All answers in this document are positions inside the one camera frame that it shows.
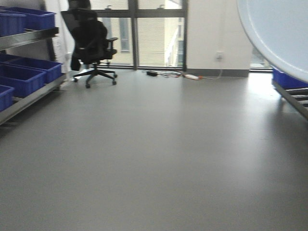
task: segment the power strip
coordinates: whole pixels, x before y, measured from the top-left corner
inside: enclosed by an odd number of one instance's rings
[[[200,76],[194,76],[194,75],[191,75],[191,74],[186,74],[184,76],[185,76],[185,78],[194,79],[194,80],[201,80],[202,79],[202,77],[200,77]]]

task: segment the white wall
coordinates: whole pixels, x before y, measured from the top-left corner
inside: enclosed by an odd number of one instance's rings
[[[39,10],[44,0],[0,0],[0,6],[18,6]]]
[[[189,0],[187,42],[189,69],[250,69],[252,45],[236,0]],[[217,51],[224,52],[222,62]]]
[[[56,60],[63,63],[62,72],[66,73],[70,70],[70,55],[74,42],[66,29],[65,23],[61,17],[61,11],[68,8],[67,0],[45,0],[46,10],[55,12],[55,26],[59,28],[59,34],[53,38],[53,47],[56,54]]]

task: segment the power adapter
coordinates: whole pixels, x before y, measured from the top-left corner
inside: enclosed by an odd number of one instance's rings
[[[158,76],[158,73],[156,71],[147,71],[146,74],[148,76]]]

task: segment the chair backrest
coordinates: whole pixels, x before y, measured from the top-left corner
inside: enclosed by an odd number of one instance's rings
[[[68,0],[68,9],[77,9],[77,8],[83,8],[83,9],[91,9],[91,3],[90,0]]]
[[[75,41],[73,56],[89,64],[104,56],[100,22],[95,11],[73,9],[62,11],[61,15]]]

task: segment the chair armrest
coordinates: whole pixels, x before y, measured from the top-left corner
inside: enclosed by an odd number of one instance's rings
[[[108,42],[113,42],[113,41],[118,40],[118,38],[115,38],[115,37],[114,38],[108,38],[107,40],[108,40]]]
[[[107,41],[110,44],[110,49],[113,50],[114,48],[114,41],[116,41],[118,38],[108,38]]]

